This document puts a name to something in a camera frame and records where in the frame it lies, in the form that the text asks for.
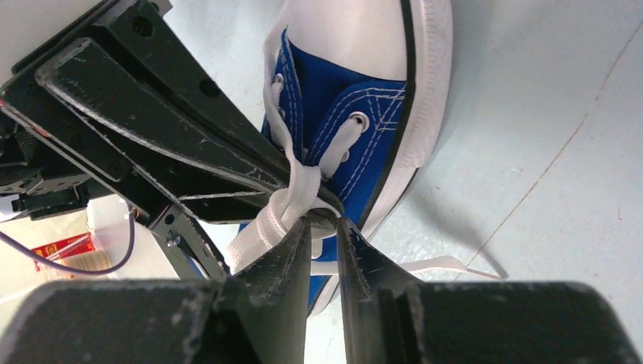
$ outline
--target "shoe tongue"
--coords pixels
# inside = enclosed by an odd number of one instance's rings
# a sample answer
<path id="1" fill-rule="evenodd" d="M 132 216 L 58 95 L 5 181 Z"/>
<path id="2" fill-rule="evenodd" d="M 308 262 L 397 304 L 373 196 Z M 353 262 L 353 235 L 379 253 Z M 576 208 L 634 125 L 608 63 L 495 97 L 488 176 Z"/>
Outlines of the shoe tongue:
<path id="1" fill-rule="evenodd" d="M 376 80 L 315 57 L 290 44 L 303 107 L 303 146 L 308 148 L 328 109 L 349 86 Z"/>

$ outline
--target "shoe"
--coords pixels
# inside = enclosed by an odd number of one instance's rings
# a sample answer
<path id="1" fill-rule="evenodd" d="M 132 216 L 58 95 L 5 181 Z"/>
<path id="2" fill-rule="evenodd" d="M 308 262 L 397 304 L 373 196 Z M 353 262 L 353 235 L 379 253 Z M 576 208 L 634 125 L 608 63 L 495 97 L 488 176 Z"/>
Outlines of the shoe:
<path id="1" fill-rule="evenodd" d="M 428 160 L 447 100 L 449 0 L 290 0 L 265 43 L 262 133 L 290 162 L 290 185 L 223 252 L 235 273 L 278 244 L 334 192 L 369 237 Z M 312 229 L 309 314 L 338 285 L 335 231 Z M 410 271 L 473 271 L 450 256 L 402 264 Z"/>

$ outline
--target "shoe sole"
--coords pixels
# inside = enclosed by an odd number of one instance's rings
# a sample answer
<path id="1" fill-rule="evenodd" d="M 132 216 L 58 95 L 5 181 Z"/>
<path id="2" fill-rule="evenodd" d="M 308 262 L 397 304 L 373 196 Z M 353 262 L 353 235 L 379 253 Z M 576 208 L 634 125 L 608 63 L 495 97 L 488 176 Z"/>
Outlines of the shoe sole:
<path id="1" fill-rule="evenodd" d="M 449 90 L 453 48 L 450 0 L 400 0 L 400 3 L 409 60 L 406 100 L 391 157 L 375 186 L 374 197 L 357 224 L 367 238 L 394 210 L 417 171 L 431 156 Z M 326 308 L 338 284 L 338 276 L 328 279 L 309 316 Z"/>

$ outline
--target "white rubber sole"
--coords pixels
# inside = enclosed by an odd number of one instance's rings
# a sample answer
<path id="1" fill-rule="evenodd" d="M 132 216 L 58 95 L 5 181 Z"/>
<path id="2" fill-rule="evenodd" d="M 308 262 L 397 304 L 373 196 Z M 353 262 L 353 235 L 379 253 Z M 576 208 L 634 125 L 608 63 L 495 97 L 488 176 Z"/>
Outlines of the white rubber sole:
<path id="1" fill-rule="evenodd" d="M 431 156 L 447 104 L 453 49 L 450 0 L 409 0 L 416 48 L 416 91 L 400 148 L 371 214 L 362 227 L 367 239 L 393 211 L 418 168 Z M 339 284 L 331 276 L 310 316 L 323 311 Z"/>

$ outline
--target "red and yellow package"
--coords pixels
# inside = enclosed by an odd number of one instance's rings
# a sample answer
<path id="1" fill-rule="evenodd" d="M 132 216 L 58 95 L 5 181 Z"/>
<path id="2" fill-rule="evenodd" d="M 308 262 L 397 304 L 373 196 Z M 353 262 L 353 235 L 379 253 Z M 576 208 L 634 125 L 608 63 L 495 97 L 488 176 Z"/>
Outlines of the red and yellow package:
<path id="1" fill-rule="evenodd" d="M 78 254 L 93 252 L 95 250 L 96 247 L 92 241 L 91 233 L 69 237 L 55 243 L 31 249 L 32 252 L 39 256 L 45 258 L 53 257 L 54 260 L 77 256 Z M 36 261 L 33 262 L 36 263 L 36 271 L 40 271 L 40 264 Z"/>

